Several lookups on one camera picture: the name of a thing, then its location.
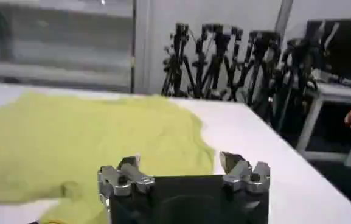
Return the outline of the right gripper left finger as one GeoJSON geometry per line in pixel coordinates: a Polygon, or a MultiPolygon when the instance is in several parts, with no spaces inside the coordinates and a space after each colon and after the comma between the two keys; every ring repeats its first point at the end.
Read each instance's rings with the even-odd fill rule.
{"type": "Polygon", "coordinates": [[[155,178],[139,170],[140,155],[126,156],[119,164],[101,166],[97,172],[99,195],[110,197],[128,197],[134,188],[142,194],[150,192],[155,185],[155,178]]]}

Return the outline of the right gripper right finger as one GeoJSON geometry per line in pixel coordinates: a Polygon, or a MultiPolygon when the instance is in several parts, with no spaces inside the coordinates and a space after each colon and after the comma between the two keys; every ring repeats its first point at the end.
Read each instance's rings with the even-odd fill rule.
{"type": "Polygon", "coordinates": [[[232,192],[247,191],[252,194],[269,192],[271,168],[268,163],[258,161],[253,167],[239,154],[220,152],[220,164],[224,169],[223,184],[232,192]]]}

